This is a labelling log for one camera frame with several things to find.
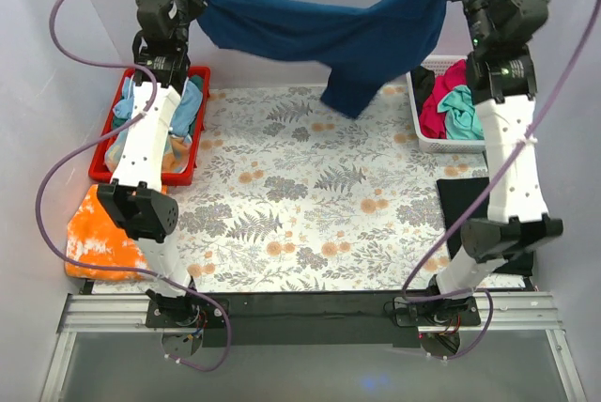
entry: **white basket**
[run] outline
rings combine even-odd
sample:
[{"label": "white basket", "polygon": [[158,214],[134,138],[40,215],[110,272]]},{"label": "white basket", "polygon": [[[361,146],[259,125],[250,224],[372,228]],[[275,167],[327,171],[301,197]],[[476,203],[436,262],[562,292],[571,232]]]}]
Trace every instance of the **white basket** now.
[{"label": "white basket", "polygon": [[[465,59],[465,56],[428,56],[422,64],[425,68],[433,70],[436,76],[441,76],[455,62]],[[411,113],[413,114],[413,124],[415,133],[420,141],[420,150],[426,153],[482,153],[485,151],[485,141],[454,141],[446,139],[430,139],[422,134],[420,128],[420,119],[415,105],[415,94],[413,94],[413,83],[411,82],[411,73],[407,74],[407,88],[409,99],[411,100]]]}]

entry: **red basket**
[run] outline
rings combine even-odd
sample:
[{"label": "red basket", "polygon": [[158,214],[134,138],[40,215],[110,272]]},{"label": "red basket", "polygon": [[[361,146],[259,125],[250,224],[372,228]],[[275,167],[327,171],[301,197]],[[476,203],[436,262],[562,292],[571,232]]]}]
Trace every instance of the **red basket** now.
[{"label": "red basket", "polygon": [[[121,78],[121,83],[119,83],[119,87],[116,90],[115,99],[113,100],[113,104],[111,105],[109,115],[106,119],[106,122],[104,122],[102,134],[106,134],[111,130],[111,123],[113,122],[113,108],[121,100],[121,89],[123,88],[125,79],[127,77],[132,77],[133,73],[134,69],[127,69],[123,73],[123,77]],[[198,111],[198,115],[196,116],[196,125],[194,127],[194,135],[192,138],[192,147],[190,149],[190,160],[188,161],[188,166],[186,167],[186,170],[184,170],[181,174],[163,173],[161,175],[162,184],[165,184],[167,186],[190,186],[192,184],[194,169],[196,168],[196,152],[198,151],[200,134],[204,129],[203,121],[205,119],[205,111],[207,110],[208,80],[210,79],[210,69],[208,67],[190,67],[188,76],[194,75],[202,77],[205,80],[205,83],[203,84],[203,102],[200,105],[200,110]],[[111,139],[109,139],[97,145],[96,151],[94,152],[94,158],[92,159],[90,169],[87,173],[90,176],[90,178],[100,183],[109,183],[111,181],[112,173],[109,171],[106,165],[104,165],[104,154],[106,153],[106,150],[111,144],[112,141]]]}]

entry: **black folded cloth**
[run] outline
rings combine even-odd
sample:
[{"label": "black folded cloth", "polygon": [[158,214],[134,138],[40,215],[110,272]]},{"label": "black folded cloth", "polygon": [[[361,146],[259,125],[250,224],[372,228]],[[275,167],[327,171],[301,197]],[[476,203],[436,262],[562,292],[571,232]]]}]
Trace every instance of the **black folded cloth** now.
[{"label": "black folded cloth", "polygon": [[[478,198],[478,195],[486,188],[488,182],[488,178],[439,179],[436,182],[439,188],[444,225],[447,229],[451,228],[451,225]],[[470,217],[472,219],[486,219],[488,217],[488,197]],[[449,255],[453,258],[461,248],[461,234],[459,231],[451,236],[447,241],[447,246],[449,248]],[[495,273],[531,277],[533,265],[534,254],[525,254],[501,266]]]},{"label": "black folded cloth", "polygon": [[411,71],[411,84],[413,85],[413,95],[415,97],[418,116],[422,114],[425,101],[432,95],[435,82],[436,75],[432,70],[420,66]]}]

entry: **floral tablecloth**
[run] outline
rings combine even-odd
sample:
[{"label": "floral tablecloth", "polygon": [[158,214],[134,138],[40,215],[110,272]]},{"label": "floral tablecloth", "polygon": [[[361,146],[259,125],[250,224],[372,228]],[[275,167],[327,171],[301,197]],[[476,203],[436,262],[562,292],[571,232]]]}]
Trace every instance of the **floral tablecloth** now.
[{"label": "floral tablecloth", "polygon": [[[322,91],[212,93],[193,185],[170,192],[177,248],[199,290],[399,288],[444,232],[436,180],[486,175],[481,155],[419,150],[403,86],[384,87],[357,121],[321,104]],[[448,262],[445,247],[413,287]],[[495,275],[485,285],[523,282]],[[147,288],[97,282],[94,292]]]}]

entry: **metal frame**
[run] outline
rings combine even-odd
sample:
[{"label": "metal frame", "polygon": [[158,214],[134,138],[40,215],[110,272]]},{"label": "metal frame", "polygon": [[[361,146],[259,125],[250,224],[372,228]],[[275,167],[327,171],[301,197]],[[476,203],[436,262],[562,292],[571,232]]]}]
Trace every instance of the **metal frame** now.
[{"label": "metal frame", "polygon": [[[547,292],[493,292],[492,331],[545,331],[563,388],[570,402],[586,401],[584,390],[565,340],[565,331],[553,296]],[[487,299],[475,295],[482,319],[488,316]],[[41,401],[60,400],[78,332],[186,332],[183,329],[148,329],[145,326],[149,299],[145,295],[68,296],[60,333]],[[465,327],[480,331],[482,326]],[[420,327],[433,332],[435,327]]]}]

